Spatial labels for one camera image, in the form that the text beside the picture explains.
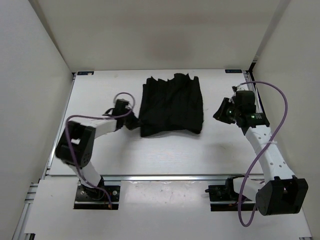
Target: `small black label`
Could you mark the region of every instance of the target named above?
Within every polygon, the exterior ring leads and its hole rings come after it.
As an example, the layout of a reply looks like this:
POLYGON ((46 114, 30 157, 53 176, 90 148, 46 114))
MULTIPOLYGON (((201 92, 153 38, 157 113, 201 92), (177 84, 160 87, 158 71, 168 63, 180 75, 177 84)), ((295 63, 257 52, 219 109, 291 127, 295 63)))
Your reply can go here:
POLYGON ((225 70, 226 74, 242 74, 241 69, 226 69, 225 70))
POLYGON ((78 71, 77 75, 93 75, 94 71, 78 71))

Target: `crumpled black fabric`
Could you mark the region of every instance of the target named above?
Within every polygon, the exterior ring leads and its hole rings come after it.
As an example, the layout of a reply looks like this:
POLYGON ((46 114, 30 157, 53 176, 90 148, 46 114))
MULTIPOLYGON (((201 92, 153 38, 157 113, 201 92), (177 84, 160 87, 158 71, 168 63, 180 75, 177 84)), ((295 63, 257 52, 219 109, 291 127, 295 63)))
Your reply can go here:
POLYGON ((182 73, 168 81, 148 78, 143 84, 139 121, 141 137, 185 129, 200 134, 204 111, 199 78, 191 80, 182 73))

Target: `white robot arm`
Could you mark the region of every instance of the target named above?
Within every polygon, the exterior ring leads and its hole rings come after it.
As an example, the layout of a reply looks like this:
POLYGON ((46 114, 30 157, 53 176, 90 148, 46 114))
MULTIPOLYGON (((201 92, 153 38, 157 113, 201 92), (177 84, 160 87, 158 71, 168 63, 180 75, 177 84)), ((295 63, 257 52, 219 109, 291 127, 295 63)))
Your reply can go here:
POLYGON ((213 117, 227 124, 237 124, 255 153, 264 175, 264 185, 257 181, 234 176, 226 180, 227 192, 243 194, 256 203, 262 215, 296 214, 300 211, 308 190, 304 178, 297 178, 288 167, 273 139, 269 121, 264 113, 256 112, 255 94, 233 87, 234 95, 224 98, 213 117), (269 147, 261 155, 262 149, 269 147))
POLYGON ((110 108, 101 116, 101 118, 108 119, 68 121, 68 132, 75 159, 71 154, 69 147, 70 142, 68 144, 66 130, 63 131, 57 144, 55 149, 56 157, 61 159, 63 163, 67 164, 75 172, 84 192, 91 199, 101 199, 104 195, 102 189, 105 187, 102 176, 98 174, 90 162, 94 141, 102 135, 121 129, 123 126, 126 126, 129 130, 139 127, 139 120, 135 117, 129 105, 128 101, 117 99, 114 108, 110 108))

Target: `white enclosure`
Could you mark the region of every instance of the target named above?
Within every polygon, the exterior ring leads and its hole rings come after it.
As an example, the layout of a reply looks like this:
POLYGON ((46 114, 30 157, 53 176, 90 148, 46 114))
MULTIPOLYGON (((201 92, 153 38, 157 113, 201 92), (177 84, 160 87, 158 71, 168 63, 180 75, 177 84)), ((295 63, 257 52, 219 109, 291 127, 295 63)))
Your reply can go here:
POLYGON ((71 71, 247 70, 280 0, 38 0, 71 71))
POLYGON ((72 74, 25 0, 0 1, 0 238, 46 165, 72 74))
MULTIPOLYGON (((37 233, 35 240, 185 240, 202 234, 259 240, 312 234, 320 240, 319 12, 319 0, 0 1, 1 240, 31 239, 24 232, 37 233), (257 214, 252 227, 242 228, 236 212, 210 212, 203 192, 211 178, 223 183, 228 174, 244 173, 255 156, 240 129, 212 115, 232 95, 231 86, 246 80, 224 69, 246 71, 256 61, 255 80, 287 95, 288 117, 276 140, 309 190, 301 213, 257 214), (71 72, 85 70, 94 75, 73 82, 71 72), (146 79, 170 79, 177 72, 199 77, 202 134, 141 139, 139 130, 122 129, 102 136, 92 162, 102 175, 113 175, 106 180, 122 180, 121 207, 73 210, 77 180, 52 151, 65 111, 98 116, 112 107, 116 93, 128 91, 137 98, 138 115, 146 79), (127 149, 119 147, 128 142, 127 149), (147 181, 168 176, 178 181, 147 181), (30 183, 39 179, 37 193, 32 190, 24 201, 30 183)), ((282 99, 267 86, 257 88, 275 129, 282 99)), ((262 176, 260 166, 253 172, 262 176)))

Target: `black mounting plate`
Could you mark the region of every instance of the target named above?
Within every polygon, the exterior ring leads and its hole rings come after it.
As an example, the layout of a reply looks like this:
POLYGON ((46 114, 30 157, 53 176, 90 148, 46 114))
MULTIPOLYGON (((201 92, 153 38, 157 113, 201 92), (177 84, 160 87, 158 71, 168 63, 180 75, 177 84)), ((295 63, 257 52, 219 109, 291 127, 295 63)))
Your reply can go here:
POLYGON ((118 185, 106 185, 105 190, 109 193, 112 209, 109 207, 109 201, 106 196, 102 199, 93 199, 86 194, 84 188, 79 185, 76 189, 73 209, 93 209, 93 210, 118 210, 120 198, 120 186, 118 185))
MULTIPOLYGON (((233 212, 238 210, 238 197, 235 192, 230 193, 225 185, 209 185, 205 190, 209 193, 211 212, 233 212)), ((241 211, 252 211, 255 204, 245 196, 242 197, 241 211)))

